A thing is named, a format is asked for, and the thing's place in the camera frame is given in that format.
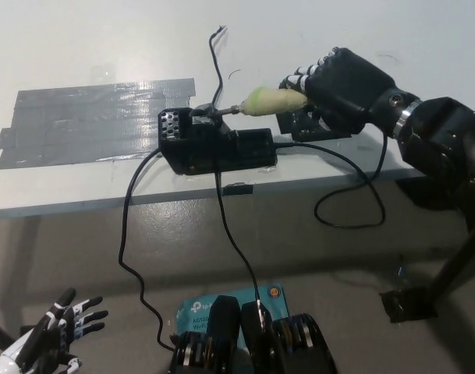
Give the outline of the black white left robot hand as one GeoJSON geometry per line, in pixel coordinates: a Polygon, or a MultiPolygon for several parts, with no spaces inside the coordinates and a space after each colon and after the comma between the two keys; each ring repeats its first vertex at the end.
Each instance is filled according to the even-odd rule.
{"type": "Polygon", "coordinates": [[[0,373],[77,373],[83,363],[70,346],[105,327],[107,310],[86,313],[100,305],[101,296],[73,304],[74,288],[67,289],[36,325],[0,354],[0,373]]]}

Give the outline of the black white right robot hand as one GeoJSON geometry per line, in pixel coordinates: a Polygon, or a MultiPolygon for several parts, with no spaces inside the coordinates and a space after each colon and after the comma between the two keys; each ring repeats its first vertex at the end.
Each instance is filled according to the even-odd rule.
{"type": "Polygon", "coordinates": [[[330,130],[354,135],[372,122],[371,108],[396,84],[348,48],[334,48],[317,64],[299,67],[279,87],[305,95],[307,110],[330,130]]]}

